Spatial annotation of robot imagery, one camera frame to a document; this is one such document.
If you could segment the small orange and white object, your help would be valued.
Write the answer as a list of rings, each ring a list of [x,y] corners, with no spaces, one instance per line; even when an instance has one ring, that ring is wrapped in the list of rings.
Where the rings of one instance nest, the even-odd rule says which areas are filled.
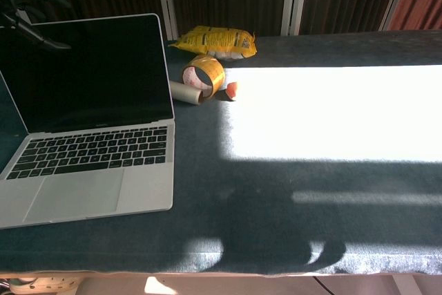
[[[237,82],[228,83],[224,91],[228,100],[236,101],[238,97],[238,83]]]

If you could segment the grey cardboard tube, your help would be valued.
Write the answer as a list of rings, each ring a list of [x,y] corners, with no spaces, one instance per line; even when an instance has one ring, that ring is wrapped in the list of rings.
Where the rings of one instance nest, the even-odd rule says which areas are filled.
[[[194,86],[186,85],[175,81],[170,81],[169,85],[171,89],[171,96],[173,99],[193,105],[200,105],[202,103],[203,100],[202,90]]]

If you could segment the silver laptop with black screen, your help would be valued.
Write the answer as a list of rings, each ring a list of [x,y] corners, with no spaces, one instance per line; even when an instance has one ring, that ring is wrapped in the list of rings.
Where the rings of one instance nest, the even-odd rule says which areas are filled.
[[[175,114],[155,13],[0,28],[0,79],[26,136],[0,173],[0,229],[167,211]]]

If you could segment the dark green felt table cover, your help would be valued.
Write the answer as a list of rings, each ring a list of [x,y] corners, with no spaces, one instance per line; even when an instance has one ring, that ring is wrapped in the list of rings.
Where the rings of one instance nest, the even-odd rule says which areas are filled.
[[[442,166],[230,161],[177,105],[173,207],[0,230],[0,272],[442,274]]]

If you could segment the yellow adhesive tape roll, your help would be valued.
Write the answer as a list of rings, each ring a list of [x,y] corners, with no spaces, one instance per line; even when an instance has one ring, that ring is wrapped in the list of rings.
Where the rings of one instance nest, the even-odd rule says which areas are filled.
[[[182,71],[182,81],[199,89],[202,99],[212,98],[223,86],[226,74],[222,64],[209,55],[197,55]]]

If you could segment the white power strip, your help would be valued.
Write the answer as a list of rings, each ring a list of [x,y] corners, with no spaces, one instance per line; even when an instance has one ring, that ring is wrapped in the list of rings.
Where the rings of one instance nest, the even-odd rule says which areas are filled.
[[[0,278],[0,295],[75,295],[82,277]]]

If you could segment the yellow snack bag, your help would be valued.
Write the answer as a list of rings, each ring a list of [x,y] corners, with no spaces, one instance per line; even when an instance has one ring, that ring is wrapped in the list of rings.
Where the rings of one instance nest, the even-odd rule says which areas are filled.
[[[235,28],[196,26],[171,46],[223,60],[245,59],[257,53],[255,36]]]

